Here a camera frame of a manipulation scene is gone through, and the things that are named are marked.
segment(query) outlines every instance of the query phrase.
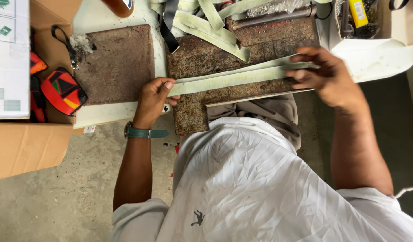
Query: finger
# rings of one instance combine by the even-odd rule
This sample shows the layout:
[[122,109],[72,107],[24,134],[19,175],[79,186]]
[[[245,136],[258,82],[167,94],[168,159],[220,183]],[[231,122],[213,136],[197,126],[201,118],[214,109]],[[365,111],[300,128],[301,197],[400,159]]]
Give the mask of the finger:
[[295,72],[295,70],[286,70],[286,76],[291,78],[295,75]]
[[308,70],[297,70],[293,78],[299,83],[306,85],[306,88],[319,88],[324,82],[324,78]]
[[174,86],[173,82],[166,82],[159,90],[159,95],[162,99],[166,99],[172,87]]
[[314,57],[303,55],[303,54],[298,54],[298,55],[290,57],[290,61],[293,63],[301,62],[301,61],[310,62],[310,61],[314,61]]
[[325,48],[319,47],[297,47],[296,51],[300,54],[313,57],[312,61],[321,66],[334,66],[339,61],[340,58],[334,56],[332,53],[327,51]]
[[292,85],[293,89],[305,89],[305,88],[310,88],[309,86],[303,84],[303,83],[295,83]]
[[167,98],[167,99],[165,100],[165,103],[170,104],[170,105],[172,105],[172,106],[176,106],[176,105],[178,104],[178,102],[177,102],[176,100],[173,100],[173,99],[171,99],[171,98]]
[[160,87],[163,83],[166,83],[168,81],[170,81],[173,84],[177,83],[177,81],[172,78],[156,78],[152,80],[149,84],[155,87]]

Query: watch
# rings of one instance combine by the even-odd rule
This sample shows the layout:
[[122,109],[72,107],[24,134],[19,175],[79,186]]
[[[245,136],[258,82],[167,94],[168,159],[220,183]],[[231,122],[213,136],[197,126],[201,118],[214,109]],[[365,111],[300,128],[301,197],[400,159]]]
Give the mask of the watch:
[[164,138],[169,132],[167,130],[143,130],[132,127],[132,121],[129,121],[124,128],[124,138]]

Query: white box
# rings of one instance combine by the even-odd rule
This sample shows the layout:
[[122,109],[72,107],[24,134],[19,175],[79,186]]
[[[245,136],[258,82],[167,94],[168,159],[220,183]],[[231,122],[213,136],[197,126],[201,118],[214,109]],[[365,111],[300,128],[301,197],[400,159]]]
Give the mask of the white box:
[[0,0],[0,119],[29,118],[28,0]]
[[379,0],[381,29],[373,40],[342,39],[335,13],[335,3],[334,1],[333,12],[330,16],[329,50],[367,50],[388,41],[391,42],[391,47],[413,45],[413,1],[409,1],[400,10],[390,11],[389,0]]

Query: t-shirt logo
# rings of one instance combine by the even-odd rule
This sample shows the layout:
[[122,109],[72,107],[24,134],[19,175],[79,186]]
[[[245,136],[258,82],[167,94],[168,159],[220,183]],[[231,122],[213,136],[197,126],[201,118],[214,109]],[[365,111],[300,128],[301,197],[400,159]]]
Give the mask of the t-shirt logo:
[[195,225],[196,223],[200,226],[200,224],[203,221],[203,218],[205,217],[205,216],[202,217],[203,214],[201,212],[199,212],[199,210],[197,212],[198,213],[196,213],[196,211],[194,211],[194,214],[196,214],[196,217],[197,217],[197,222],[192,223],[191,224],[192,226]]

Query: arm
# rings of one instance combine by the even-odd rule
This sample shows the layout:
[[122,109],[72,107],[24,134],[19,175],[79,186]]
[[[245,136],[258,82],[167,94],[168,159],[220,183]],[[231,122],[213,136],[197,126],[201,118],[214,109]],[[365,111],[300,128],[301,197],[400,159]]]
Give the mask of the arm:
[[[165,103],[177,104],[180,96],[167,95],[176,81],[156,78],[145,85],[139,97],[133,127],[151,129]],[[153,171],[151,167],[150,139],[129,138],[114,190],[114,211],[126,203],[144,202],[151,198]]]
[[288,71],[298,81],[293,87],[316,88],[317,94],[335,109],[331,169],[337,189],[373,187],[393,195],[393,184],[378,148],[370,109],[359,85],[344,62],[325,49],[299,47],[293,62],[313,61],[316,70]]

